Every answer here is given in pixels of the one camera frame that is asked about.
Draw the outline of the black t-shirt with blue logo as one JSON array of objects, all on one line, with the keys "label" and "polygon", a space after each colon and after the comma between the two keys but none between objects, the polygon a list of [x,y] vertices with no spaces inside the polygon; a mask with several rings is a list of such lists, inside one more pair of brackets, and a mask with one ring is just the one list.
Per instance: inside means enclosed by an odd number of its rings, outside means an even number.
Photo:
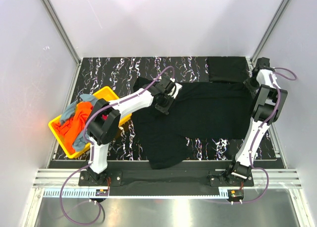
[{"label": "black t-shirt with blue logo", "polygon": [[172,167],[186,159],[231,160],[216,141],[243,140],[249,128],[253,99],[242,83],[182,83],[163,114],[153,105],[132,114],[136,136],[150,167]]}]

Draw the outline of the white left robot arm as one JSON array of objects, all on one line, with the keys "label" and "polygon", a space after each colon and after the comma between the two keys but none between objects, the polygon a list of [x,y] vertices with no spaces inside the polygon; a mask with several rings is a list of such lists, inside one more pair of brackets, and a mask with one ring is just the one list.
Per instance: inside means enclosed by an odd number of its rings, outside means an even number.
[{"label": "white left robot arm", "polygon": [[90,159],[87,172],[95,185],[106,182],[107,154],[110,142],[115,138],[120,121],[138,110],[154,106],[163,114],[169,114],[170,107],[182,89],[175,79],[163,78],[152,81],[131,95],[107,102],[97,100],[83,129],[83,138],[90,143]]}]

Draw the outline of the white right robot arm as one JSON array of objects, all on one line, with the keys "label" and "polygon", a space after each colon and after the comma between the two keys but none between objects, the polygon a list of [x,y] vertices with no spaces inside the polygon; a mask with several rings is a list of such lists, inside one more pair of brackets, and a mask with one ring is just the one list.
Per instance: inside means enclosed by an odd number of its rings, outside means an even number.
[{"label": "white right robot arm", "polygon": [[268,58],[261,57],[257,60],[252,77],[247,82],[258,90],[246,137],[224,176],[225,181],[233,186],[247,181],[251,176],[261,140],[279,118],[288,96],[288,91],[281,89],[277,84],[275,68],[270,66]]}]

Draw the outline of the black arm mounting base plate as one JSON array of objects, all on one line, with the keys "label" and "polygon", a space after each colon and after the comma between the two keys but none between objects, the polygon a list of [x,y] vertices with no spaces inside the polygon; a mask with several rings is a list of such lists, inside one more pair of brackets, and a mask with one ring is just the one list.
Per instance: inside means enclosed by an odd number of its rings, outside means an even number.
[{"label": "black arm mounting base plate", "polygon": [[252,177],[246,180],[229,179],[224,170],[105,170],[100,174],[81,171],[80,186],[127,186],[129,184],[193,183],[211,187],[252,187]]}]

